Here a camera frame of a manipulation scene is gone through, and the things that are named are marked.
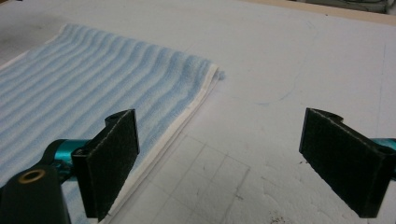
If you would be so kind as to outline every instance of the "white table surface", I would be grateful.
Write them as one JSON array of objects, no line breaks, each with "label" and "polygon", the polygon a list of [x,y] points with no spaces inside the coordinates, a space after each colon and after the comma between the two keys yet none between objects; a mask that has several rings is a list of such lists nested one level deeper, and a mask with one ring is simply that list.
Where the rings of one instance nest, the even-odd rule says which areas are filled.
[{"label": "white table surface", "polygon": [[0,63],[69,22],[226,75],[114,223],[395,223],[393,182],[378,218],[359,218],[298,151],[307,107],[395,137],[395,26],[233,0],[25,0],[0,6]]}]

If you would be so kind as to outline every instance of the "teal metal part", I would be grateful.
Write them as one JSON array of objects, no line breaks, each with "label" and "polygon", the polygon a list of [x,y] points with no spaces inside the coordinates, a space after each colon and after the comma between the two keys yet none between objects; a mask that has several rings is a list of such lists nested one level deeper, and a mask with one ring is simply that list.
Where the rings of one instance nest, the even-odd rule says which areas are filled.
[{"label": "teal metal part", "polygon": [[67,139],[56,149],[52,166],[58,171],[61,182],[65,180],[76,180],[74,178],[74,165],[72,162],[72,152],[79,147],[84,147],[90,140],[87,139]]},{"label": "teal metal part", "polygon": [[[383,147],[390,147],[393,150],[396,150],[396,139],[393,138],[372,138],[373,142],[383,146]],[[396,167],[393,170],[393,180],[396,180]]]},{"label": "teal metal part", "polygon": [[67,139],[58,147],[55,153],[55,160],[64,161],[73,167],[71,154],[79,147],[85,146],[88,139]]}]

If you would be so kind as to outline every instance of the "folded towel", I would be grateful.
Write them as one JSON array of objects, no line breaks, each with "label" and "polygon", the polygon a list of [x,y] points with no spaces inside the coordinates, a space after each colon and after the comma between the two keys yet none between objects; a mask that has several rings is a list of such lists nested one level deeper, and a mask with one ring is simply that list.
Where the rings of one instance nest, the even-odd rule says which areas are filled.
[{"label": "folded towel", "polygon": [[[104,118],[136,109],[141,152],[119,198],[131,193],[219,78],[209,60],[81,25],[0,68],[0,186],[55,139],[90,139]],[[85,223],[77,183],[64,183],[73,223]]]}]

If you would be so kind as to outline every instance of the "wooden edge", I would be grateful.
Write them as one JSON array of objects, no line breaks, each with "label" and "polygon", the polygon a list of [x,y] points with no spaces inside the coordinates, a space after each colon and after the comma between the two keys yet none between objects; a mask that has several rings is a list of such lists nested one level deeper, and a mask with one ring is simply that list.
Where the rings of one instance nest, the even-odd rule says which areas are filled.
[{"label": "wooden edge", "polygon": [[276,7],[287,7],[287,8],[316,12],[329,16],[342,17],[357,21],[371,21],[371,22],[396,26],[396,16],[386,15],[386,14],[357,11],[357,10],[351,10],[351,9],[345,9],[339,7],[325,7],[325,6],[319,6],[319,5],[307,4],[301,2],[291,2],[285,0],[240,0],[240,1],[265,4]]}]

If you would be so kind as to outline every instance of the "blue striped towel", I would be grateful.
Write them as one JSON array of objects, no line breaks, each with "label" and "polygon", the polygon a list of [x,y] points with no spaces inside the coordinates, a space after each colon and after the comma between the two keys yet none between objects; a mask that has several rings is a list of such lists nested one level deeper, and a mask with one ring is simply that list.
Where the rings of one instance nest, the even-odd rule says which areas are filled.
[{"label": "blue striped towel", "polygon": [[[53,140],[93,138],[136,109],[141,153],[112,214],[219,78],[209,60],[75,24],[0,68],[0,186]],[[73,223],[86,223],[77,183],[63,189]]]}]

